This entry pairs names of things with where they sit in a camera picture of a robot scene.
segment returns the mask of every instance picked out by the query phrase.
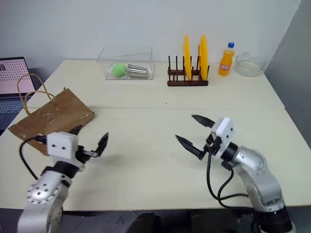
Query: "white table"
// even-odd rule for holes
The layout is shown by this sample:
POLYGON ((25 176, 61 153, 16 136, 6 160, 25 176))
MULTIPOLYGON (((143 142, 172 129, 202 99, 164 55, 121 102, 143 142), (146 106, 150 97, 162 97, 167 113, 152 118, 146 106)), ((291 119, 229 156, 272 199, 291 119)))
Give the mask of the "white table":
MULTIPOLYGON (((284 109, 284 105, 263 73, 243 77, 231 70, 217 74, 218 64, 210 64, 209 85, 168 87, 167 63, 155 64, 153 80, 106 80, 110 63, 64 61, 47 79, 52 94, 70 88, 88 107, 176 108, 176 109, 284 109)), ((48 98, 35 93, 29 107, 41 107, 48 98)))
MULTIPOLYGON (((203 146, 209 130, 191 114, 216 120, 232 117, 233 142, 263 153, 290 205, 311 204, 311 152, 285 110, 235 109, 92 109, 96 117, 79 133, 79 144, 93 149, 104 133, 109 141, 101 158, 91 159, 73 179, 65 210, 146 210, 218 208, 207 190, 206 158, 199 161, 175 134, 203 146)), ((14 122, 25 117, 22 111, 14 122)), ((0 137, 0 207, 24 208, 27 187, 34 181, 19 158, 21 140, 6 130, 0 137)), ((51 159, 26 145, 25 157, 36 174, 51 159)), ((228 177, 220 161, 212 161, 216 191, 228 177)), ((243 192, 236 175, 224 194, 243 192)), ((228 204, 248 205, 246 198, 228 204)))

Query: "silver cylinder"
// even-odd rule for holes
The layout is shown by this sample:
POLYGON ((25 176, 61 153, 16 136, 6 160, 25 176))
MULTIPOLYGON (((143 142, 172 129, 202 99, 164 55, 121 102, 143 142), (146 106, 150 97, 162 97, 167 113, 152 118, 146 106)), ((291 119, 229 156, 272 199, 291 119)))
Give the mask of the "silver cylinder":
POLYGON ((127 75, 132 78, 148 78, 148 69, 144 67, 138 67, 135 65, 127 65, 127 75))

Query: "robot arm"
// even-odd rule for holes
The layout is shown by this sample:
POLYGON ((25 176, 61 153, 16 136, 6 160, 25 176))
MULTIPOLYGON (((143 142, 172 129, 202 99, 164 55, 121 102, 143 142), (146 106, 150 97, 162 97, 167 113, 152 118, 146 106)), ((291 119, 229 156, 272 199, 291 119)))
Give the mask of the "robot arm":
POLYGON ((71 179, 78 171, 83 171, 90 157, 101 156, 107 145, 108 133, 99 141, 96 151, 84 150, 78 145, 78 136, 70 133, 51 133, 44 141, 55 165, 46 167, 42 176, 29 187, 28 204, 17 225, 19 233, 59 232, 71 179))
POLYGON ((254 218, 262 232, 294 233, 295 227, 286 210, 281 187, 269 171, 266 159, 254 150, 238 147, 231 142, 235 132, 232 119, 225 117, 214 122, 199 115, 192 117, 211 128, 211 134, 203 151, 195 148, 190 141, 176 136, 182 146, 200 160, 208 152, 222 159, 223 167, 233 168, 239 174, 254 208, 254 218))

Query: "plastic bottle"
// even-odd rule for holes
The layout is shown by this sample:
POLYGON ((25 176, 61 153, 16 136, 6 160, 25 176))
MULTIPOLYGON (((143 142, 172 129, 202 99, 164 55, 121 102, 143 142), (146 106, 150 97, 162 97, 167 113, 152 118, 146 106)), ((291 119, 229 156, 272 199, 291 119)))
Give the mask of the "plastic bottle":
POLYGON ((232 57, 234 55, 234 43, 229 42, 228 48, 224 50, 224 56, 220 61, 218 74, 221 76, 227 76, 229 74, 231 64, 232 64, 232 57))

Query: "green tennis ball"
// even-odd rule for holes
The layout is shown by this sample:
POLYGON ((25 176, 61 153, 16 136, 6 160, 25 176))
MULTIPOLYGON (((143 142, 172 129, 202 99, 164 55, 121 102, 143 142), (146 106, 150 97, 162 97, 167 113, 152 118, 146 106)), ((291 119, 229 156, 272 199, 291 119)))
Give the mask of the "green tennis ball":
POLYGON ((115 64, 112 67, 112 76, 115 78, 120 78, 126 75, 126 65, 124 64, 115 64))

